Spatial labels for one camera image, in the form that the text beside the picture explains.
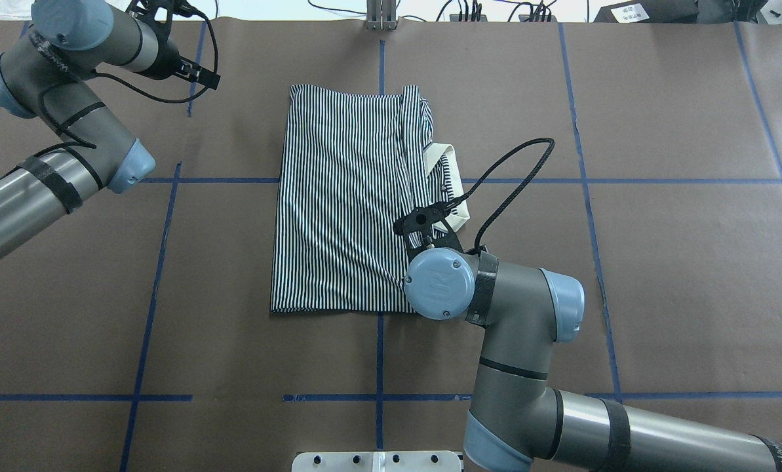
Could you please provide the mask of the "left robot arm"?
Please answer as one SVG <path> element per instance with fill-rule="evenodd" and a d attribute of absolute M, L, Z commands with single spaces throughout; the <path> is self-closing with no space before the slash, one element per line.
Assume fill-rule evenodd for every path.
<path fill-rule="evenodd" d="M 0 260 L 102 190 L 122 194 L 156 161 L 89 87 L 102 64 L 142 77 L 178 77 L 217 89 L 218 68 L 179 54 L 175 17 L 208 16 L 187 1 L 35 1 L 31 24 L 0 54 L 0 108 L 40 119 L 59 137 L 0 179 Z"/>

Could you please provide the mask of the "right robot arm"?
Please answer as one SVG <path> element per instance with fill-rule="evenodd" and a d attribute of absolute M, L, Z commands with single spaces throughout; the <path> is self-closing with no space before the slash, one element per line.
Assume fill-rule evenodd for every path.
<path fill-rule="evenodd" d="M 571 276 L 451 248 L 409 260 L 404 293 L 417 313 L 484 329 L 463 438 L 481 468 L 549 460 L 591 471 L 782 471 L 782 440 L 549 387 L 553 346 L 577 336 L 585 311 Z"/>

